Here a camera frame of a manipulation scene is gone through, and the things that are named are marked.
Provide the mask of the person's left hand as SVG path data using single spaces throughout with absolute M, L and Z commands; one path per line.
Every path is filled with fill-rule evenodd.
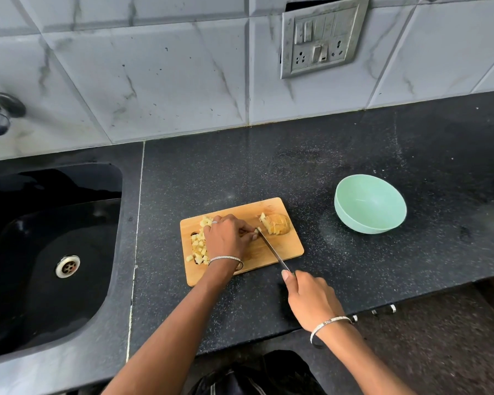
M 257 239 L 258 232 L 232 214 L 216 215 L 211 225 L 204 228 L 204 237 L 210 261 L 231 259 L 240 262 L 248 246 Z

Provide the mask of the person's right hand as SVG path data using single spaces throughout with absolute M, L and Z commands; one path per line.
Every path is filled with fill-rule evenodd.
M 290 308 L 304 330 L 312 333 L 326 321 L 346 315 L 325 279 L 299 270 L 282 270 L 281 275 L 288 289 Z

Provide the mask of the steel kitchen knife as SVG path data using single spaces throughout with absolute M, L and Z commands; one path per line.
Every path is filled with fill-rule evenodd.
M 281 265 L 281 267 L 283 268 L 283 270 L 288 271 L 288 272 L 291 273 L 292 271 L 290 270 L 290 268 L 285 264 L 285 262 L 283 261 L 283 259 L 279 256 L 279 254 L 274 249 L 274 247 L 270 244 L 270 242 L 267 240 L 267 238 L 265 237 L 265 235 L 262 233 L 261 235 L 258 235 L 258 236 L 263 240 L 263 242 L 268 247 L 268 249 L 270 250 L 270 252 L 277 259 L 278 263 Z

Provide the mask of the person's right forearm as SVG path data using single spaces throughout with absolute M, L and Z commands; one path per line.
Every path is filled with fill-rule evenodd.
M 317 336 L 352 374 L 364 395 L 416 395 L 344 321 L 325 326 Z

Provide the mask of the silver left wrist bangle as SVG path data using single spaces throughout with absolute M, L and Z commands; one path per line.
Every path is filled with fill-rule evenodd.
M 237 263 L 236 268 L 235 268 L 235 272 L 242 270 L 244 267 L 244 263 L 243 263 L 242 259 L 234 257 L 234 256 L 229 256 L 229 255 L 220 255 L 220 256 L 216 256 L 214 258 L 211 258 L 209 260 L 208 265 L 210 266 L 214 261 L 218 261 L 221 259 L 227 259 L 227 260 L 235 261 Z

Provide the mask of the silver wrist bangle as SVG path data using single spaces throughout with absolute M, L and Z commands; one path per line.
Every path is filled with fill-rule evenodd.
M 229 255 L 220 255 L 220 256 L 216 256 L 214 258 L 211 258 L 209 260 L 208 265 L 210 266 L 214 261 L 218 261 L 221 259 L 227 259 L 227 260 L 235 261 L 237 263 L 236 268 L 235 268 L 235 272 L 242 270 L 244 267 L 244 263 L 243 263 L 242 259 L 234 257 L 234 256 L 229 256 Z
M 332 323 L 335 323 L 335 322 L 339 322 L 339 321 L 344 321 L 346 323 L 349 323 L 350 325 L 354 325 L 355 324 L 355 320 L 350 318 L 350 317 L 347 317 L 347 316 L 338 316 L 338 317 L 333 317 L 333 318 L 330 318 L 326 321 L 323 321 L 322 323 L 320 323 L 319 325 L 317 325 L 313 331 L 311 332 L 310 334 L 310 344 L 316 348 L 316 349 L 323 349 L 326 347 L 325 343 L 323 342 L 323 340 L 321 340 L 321 342 L 315 342 L 316 340 L 314 339 L 315 337 L 318 336 L 318 332 L 324 328 L 325 326 L 327 325 L 330 325 Z

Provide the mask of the wooden cutting board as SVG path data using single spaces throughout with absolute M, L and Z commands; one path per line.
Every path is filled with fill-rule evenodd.
M 205 212 L 190 218 L 182 219 L 179 222 L 182 253 L 184 258 L 185 275 L 187 284 L 193 287 L 203 277 L 207 269 L 207 264 L 202 260 L 201 264 L 196 263 L 199 256 L 193 255 L 192 243 L 195 241 L 193 236 L 198 235 L 202 229 L 201 222 L 209 222 L 209 219 L 216 215 L 222 217 L 233 214 L 239 219 L 243 219 L 247 224 L 260 227 L 264 236 L 284 261 L 302 256 L 304 253 L 303 245 L 299 239 L 297 231 L 290 220 L 290 231 L 286 234 L 275 235 L 269 234 L 263 224 L 259 221 L 259 216 L 264 213 L 266 216 L 274 213 L 285 215 L 290 220 L 281 198 L 264 199 L 254 203 L 234 206 L 220 211 Z M 246 250 L 245 259 L 243 260 L 242 269 L 235 272 L 235 275 L 249 272 L 267 265 L 277 263 L 277 258 L 272 254 L 262 239 L 257 239 L 251 243 Z

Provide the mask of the peeled potato half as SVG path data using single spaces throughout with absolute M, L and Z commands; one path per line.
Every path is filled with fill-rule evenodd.
M 285 235 L 291 231 L 291 221 L 287 215 L 261 213 L 259 220 L 270 235 Z

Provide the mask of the pile of diced potato cubes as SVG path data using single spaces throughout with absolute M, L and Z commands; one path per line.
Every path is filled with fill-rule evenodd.
M 204 228 L 211 225 L 212 219 L 204 216 L 200 220 L 198 232 L 191 233 L 191 252 L 185 257 L 186 262 L 196 265 L 209 265 L 210 258 L 207 251 Z

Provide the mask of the silver right wrist bangle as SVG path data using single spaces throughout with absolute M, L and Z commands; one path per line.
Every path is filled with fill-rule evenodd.
M 333 317 L 333 318 L 330 318 L 326 321 L 323 321 L 322 323 L 320 323 L 319 325 L 317 325 L 313 331 L 311 332 L 310 334 L 310 344 L 316 348 L 316 349 L 323 349 L 326 347 L 325 343 L 323 342 L 323 340 L 321 340 L 321 342 L 315 342 L 316 340 L 314 339 L 315 337 L 318 336 L 318 332 L 324 328 L 325 326 L 327 325 L 330 325 L 332 323 L 335 323 L 335 322 L 339 322 L 339 321 L 344 321 L 346 323 L 349 323 L 350 325 L 354 325 L 355 324 L 355 320 L 350 318 L 350 317 L 347 317 L 347 316 L 338 316 L 338 317 Z

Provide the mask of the mint green bowl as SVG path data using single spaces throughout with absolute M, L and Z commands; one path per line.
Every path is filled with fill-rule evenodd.
M 350 175 L 336 186 L 338 218 L 362 234 L 380 234 L 400 226 L 407 216 L 401 193 L 383 179 L 366 174 Z

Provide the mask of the person's black clothing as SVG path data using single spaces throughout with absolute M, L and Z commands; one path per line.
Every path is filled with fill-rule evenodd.
M 327 395 L 294 351 L 275 350 L 200 378 L 187 395 Z

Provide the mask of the steel sink drain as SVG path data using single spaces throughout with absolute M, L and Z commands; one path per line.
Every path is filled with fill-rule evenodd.
M 55 266 L 55 275 L 59 279 L 66 279 L 74 275 L 80 266 L 80 258 L 77 255 L 66 255 Z

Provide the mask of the black sink basin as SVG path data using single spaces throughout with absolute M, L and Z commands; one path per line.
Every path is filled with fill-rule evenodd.
M 123 190 L 110 164 L 0 176 L 0 357 L 57 341 L 99 311 L 110 286 Z M 66 255 L 80 266 L 59 279 Z

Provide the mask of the grey wall switch socket plate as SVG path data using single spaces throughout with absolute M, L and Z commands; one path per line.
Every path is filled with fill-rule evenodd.
M 350 62 L 370 0 L 338 0 L 282 14 L 281 79 Z

